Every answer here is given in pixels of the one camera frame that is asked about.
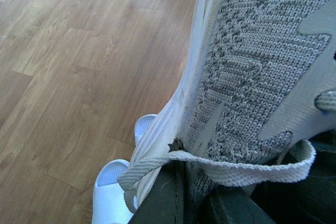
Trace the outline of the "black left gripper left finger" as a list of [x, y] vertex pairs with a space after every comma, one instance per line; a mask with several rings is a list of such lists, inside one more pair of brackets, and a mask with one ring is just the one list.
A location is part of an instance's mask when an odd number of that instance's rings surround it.
[[186, 162], [165, 164], [129, 223], [186, 223]]

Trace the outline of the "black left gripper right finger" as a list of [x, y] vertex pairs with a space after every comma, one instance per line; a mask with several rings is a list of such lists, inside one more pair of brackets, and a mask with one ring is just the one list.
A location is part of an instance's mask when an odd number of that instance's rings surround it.
[[306, 179], [264, 182], [251, 196], [219, 187], [207, 198], [207, 223], [335, 223], [335, 130], [310, 143], [317, 155]]

